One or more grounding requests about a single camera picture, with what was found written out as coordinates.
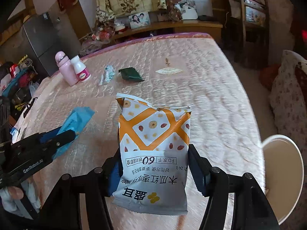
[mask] floor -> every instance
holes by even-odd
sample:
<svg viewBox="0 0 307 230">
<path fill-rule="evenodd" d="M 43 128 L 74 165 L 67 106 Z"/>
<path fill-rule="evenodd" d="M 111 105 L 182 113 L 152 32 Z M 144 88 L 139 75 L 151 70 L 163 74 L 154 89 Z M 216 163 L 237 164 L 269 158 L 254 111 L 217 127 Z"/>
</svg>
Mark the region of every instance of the floor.
<svg viewBox="0 0 307 230">
<path fill-rule="evenodd" d="M 225 55 L 232 64 L 248 95 L 258 123 L 261 140 L 263 141 L 267 137 L 277 134 L 277 128 L 274 125 L 274 114 L 269 103 L 270 92 L 260 83 L 258 79 L 259 71 L 247 69 L 235 63 L 230 52 L 225 52 Z"/>
</svg>

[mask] white bottle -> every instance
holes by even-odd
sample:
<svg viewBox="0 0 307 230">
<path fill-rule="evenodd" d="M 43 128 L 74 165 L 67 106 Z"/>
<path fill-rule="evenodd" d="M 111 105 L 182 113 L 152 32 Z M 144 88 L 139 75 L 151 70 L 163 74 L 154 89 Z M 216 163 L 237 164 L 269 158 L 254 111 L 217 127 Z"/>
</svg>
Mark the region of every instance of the white bottle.
<svg viewBox="0 0 307 230">
<path fill-rule="evenodd" d="M 75 73 L 79 80 L 85 82 L 91 77 L 90 72 L 86 68 L 86 65 L 80 61 L 79 56 L 72 58 L 70 63 L 74 66 Z"/>
</svg>

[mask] snack bag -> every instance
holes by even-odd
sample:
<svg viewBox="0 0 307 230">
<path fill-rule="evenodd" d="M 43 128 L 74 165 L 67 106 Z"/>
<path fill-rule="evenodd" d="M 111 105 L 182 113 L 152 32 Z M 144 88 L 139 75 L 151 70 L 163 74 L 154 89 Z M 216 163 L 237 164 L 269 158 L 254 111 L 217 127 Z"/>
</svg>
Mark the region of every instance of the snack bag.
<svg viewBox="0 0 307 230">
<path fill-rule="evenodd" d="M 155 108 L 117 94 L 123 176 L 113 203 L 138 213 L 187 214 L 190 107 Z"/>
</svg>

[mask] pink bottle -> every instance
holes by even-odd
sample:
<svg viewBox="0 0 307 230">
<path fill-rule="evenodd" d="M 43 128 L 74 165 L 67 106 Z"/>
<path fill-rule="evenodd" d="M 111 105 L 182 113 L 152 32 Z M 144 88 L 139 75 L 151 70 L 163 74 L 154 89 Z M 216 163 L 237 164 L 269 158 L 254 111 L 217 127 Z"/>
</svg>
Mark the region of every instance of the pink bottle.
<svg viewBox="0 0 307 230">
<path fill-rule="evenodd" d="M 75 74 L 75 70 L 73 65 L 70 64 L 70 59 L 63 51 L 57 52 L 56 56 L 56 64 L 59 67 L 59 72 L 63 75 L 64 80 L 70 86 L 73 86 L 75 83 L 78 82 L 78 78 Z"/>
</svg>

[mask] pink label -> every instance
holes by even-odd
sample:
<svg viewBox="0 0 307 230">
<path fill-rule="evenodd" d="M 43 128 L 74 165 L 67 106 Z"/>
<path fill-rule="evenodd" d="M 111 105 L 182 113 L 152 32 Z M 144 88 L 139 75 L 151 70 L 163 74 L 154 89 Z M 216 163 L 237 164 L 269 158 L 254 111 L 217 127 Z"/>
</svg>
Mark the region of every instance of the pink label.
<svg viewBox="0 0 307 230">
<path fill-rule="evenodd" d="M 89 71 L 87 70 L 87 68 L 85 68 L 82 72 L 77 74 L 77 77 L 79 80 L 85 80 L 90 76 Z"/>
</svg>

